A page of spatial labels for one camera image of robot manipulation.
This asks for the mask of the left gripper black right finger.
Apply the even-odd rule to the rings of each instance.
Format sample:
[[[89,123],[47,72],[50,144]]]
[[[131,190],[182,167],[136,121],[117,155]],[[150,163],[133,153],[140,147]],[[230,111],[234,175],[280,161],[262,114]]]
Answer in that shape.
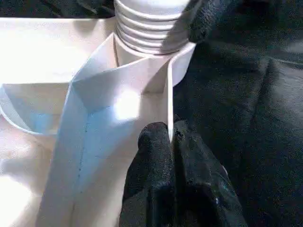
[[[223,165],[194,126],[177,116],[173,148],[181,226],[246,226],[241,203]]]

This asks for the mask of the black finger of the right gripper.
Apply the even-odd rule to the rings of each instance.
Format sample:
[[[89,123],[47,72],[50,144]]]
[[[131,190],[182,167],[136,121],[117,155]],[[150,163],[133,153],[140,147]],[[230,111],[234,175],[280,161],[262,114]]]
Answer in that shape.
[[[187,42],[207,38],[220,18],[219,0],[190,0],[161,43],[161,53],[172,53]]]

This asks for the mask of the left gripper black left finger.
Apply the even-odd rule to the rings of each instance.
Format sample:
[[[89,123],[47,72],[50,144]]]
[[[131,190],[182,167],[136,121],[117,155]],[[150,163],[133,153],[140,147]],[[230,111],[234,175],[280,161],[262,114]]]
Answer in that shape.
[[[146,125],[126,174],[121,227],[172,227],[175,223],[175,167],[167,125]]]

